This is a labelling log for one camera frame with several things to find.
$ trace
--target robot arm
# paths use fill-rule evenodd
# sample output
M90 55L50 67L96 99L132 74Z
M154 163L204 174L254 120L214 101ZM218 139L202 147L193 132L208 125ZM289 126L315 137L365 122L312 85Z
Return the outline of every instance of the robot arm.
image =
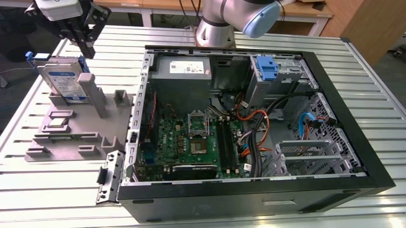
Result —
M110 10L92 0L34 0L25 14L58 38L78 46L82 56L93 58L93 43L106 23ZM85 23L92 18L94 26Z
M250 38L260 37L272 27L278 10L274 0L205 0L196 30L197 45L232 47L233 27Z

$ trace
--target blue hard drive label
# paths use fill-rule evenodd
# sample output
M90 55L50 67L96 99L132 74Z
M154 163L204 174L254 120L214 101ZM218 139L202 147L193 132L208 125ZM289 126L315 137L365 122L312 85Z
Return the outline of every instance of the blue hard drive label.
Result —
M66 102L82 103L85 101L85 93L77 82L78 74L67 71L50 71L46 73L54 89Z
M65 96L65 99L73 100L73 101L78 101L78 100L83 100L85 97L78 97L78 96Z
M50 76L74 76L73 72L49 72Z

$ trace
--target motherboard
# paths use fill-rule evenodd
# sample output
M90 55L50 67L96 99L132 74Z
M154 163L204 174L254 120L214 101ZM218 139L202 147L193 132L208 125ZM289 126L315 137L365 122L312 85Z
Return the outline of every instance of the motherboard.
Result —
M224 179L244 177L237 160L240 122L205 118L162 118L157 148L141 151L138 181Z

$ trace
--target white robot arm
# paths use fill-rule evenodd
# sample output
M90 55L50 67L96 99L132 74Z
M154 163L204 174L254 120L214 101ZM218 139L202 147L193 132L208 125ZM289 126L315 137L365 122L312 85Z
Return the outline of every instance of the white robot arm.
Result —
M205 0L196 30L197 45L232 47L233 28L250 38L260 37L272 27L278 11L274 0Z

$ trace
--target wire bundle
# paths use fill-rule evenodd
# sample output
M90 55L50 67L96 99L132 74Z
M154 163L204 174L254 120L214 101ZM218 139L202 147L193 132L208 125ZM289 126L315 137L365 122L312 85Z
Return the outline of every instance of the wire bundle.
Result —
M250 153L252 155L252 164L250 164L250 173L249 173L249 177L260 177L261 176L261 156L260 156L260 151L266 151L269 150L268 148L258 148L258 146L261 145L261 143L265 140L265 136L266 136L266 132L268 132L268 127L265 130L265 134L261 138L261 140L258 142L256 142L256 132L257 129L260 127L260 123L262 122L262 120L265 120L266 124L268 124L268 115L272 113L272 111L276 109L276 107L285 102L289 98L295 97L295 96L311 96L313 95L315 92L303 92L303 93L292 93L292 94L286 94L282 97L280 97L278 99L276 99L270 105L265 108L265 110L256 110L253 111L249 116L246 117L241 117L244 120L253 118L253 116L258 115L258 118L254 122L253 128L250 130L249 136L248 136L248 148L241 152L241 156L245 156L246 154Z

